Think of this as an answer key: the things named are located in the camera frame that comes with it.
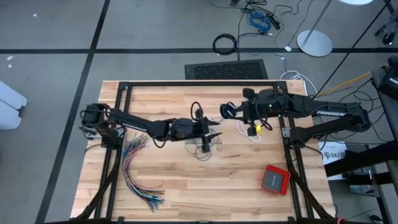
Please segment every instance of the small device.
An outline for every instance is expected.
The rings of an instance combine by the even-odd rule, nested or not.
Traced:
[[[290,173],[276,166],[268,165],[261,187],[279,195],[286,195]]]
[[[386,74],[377,89],[398,101],[398,56],[388,58],[388,65],[384,67]]]

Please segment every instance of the yellow tag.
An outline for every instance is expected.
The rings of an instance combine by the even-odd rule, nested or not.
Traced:
[[[256,132],[257,134],[261,134],[261,125],[256,126]]]

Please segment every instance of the wooden tabletop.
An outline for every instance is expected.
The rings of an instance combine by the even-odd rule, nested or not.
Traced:
[[[289,93],[304,95],[301,80],[287,81]],[[104,81],[99,102],[114,106],[118,82]],[[135,86],[129,112],[149,120],[189,118],[190,106],[200,102],[205,116],[219,119],[219,106],[232,101],[240,105],[244,98],[242,89],[250,87],[256,92],[268,86]],[[122,97],[122,108],[125,95]],[[113,220],[144,221],[286,221],[295,217],[292,194],[280,196],[261,188],[265,166],[275,165],[287,169],[279,121],[270,118],[273,131],[262,129],[261,141],[254,142],[236,129],[236,121],[224,120],[215,126],[222,132],[219,141],[211,148],[208,161],[198,161],[185,150],[186,142],[167,142],[158,149],[153,142],[131,162],[133,178],[146,187],[162,185],[165,202],[152,213],[147,204],[127,188],[120,170],[114,201]],[[311,117],[296,119],[296,126],[313,125]],[[129,129],[126,140],[136,131]],[[88,146],[99,143],[89,141]],[[308,145],[318,149],[312,139]],[[194,151],[195,146],[187,149]],[[98,190],[105,150],[90,149],[85,156],[76,191],[71,217],[80,214]],[[302,149],[303,163],[309,189],[332,215],[335,210],[319,153]],[[299,190],[302,213],[307,216],[303,195]]]

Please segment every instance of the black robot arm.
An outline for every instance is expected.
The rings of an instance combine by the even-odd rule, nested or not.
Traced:
[[[292,143],[305,143],[310,138],[321,138],[326,134],[342,130],[364,132],[371,127],[368,112],[362,109],[360,103],[334,103],[315,101],[307,96],[291,93],[281,93],[274,90],[254,90],[245,88],[243,96],[247,101],[237,107],[232,102],[223,104],[220,113],[224,119],[237,119],[250,124],[248,133],[256,135],[254,121],[260,120],[262,126],[267,127],[266,119],[277,116],[305,118],[307,116],[335,116],[336,120],[309,128],[286,129],[285,134],[290,136]]]
[[[203,110],[199,103],[195,102],[199,109],[195,112],[195,118],[172,118],[163,121],[149,121],[120,110],[110,108],[107,104],[93,103],[82,111],[82,125],[86,128],[93,128],[101,135],[101,146],[108,148],[119,148],[123,142],[119,138],[119,132],[116,125],[125,128],[132,128],[147,133],[152,139],[166,141],[183,141],[186,139],[202,139],[202,152],[209,152],[208,143],[221,134],[208,135],[209,126],[219,125],[217,122],[210,121],[207,117],[203,117]]]

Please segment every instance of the white lamp base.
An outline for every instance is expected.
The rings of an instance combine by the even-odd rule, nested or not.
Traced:
[[[330,54],[333,44],[330,38],[322,32],[314,30],[304,44],[304,40],[309,32],[309,30],[305,30],[297,36],[298,47],[306,54],[314,57],[323,57]]]

